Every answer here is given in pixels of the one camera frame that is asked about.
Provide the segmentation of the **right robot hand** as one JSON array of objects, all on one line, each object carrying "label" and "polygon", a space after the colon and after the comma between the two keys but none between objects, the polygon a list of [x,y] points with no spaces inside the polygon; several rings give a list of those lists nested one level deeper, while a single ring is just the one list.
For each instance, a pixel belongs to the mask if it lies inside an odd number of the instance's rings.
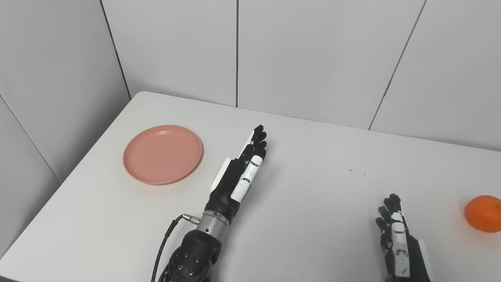
[{"label": "right robot hand", "polygon": [[412,236],[402,212],[401,198],[390,194],[378,208],[375,222],[387,275],[385,282],[431,282],[433,275],[422,240]]}]

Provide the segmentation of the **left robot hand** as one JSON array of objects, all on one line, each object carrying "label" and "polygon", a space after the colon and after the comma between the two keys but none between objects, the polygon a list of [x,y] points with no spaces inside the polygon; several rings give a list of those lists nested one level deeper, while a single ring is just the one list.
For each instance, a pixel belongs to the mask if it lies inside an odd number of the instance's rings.
[{"label": "left robot hand", "polygon": [[240,156],[224,161],[211,186],[204,208],[206,212],[221,215],[232,223],[267,154],[266,137],[263,125],[258,125],[247,139]]}]

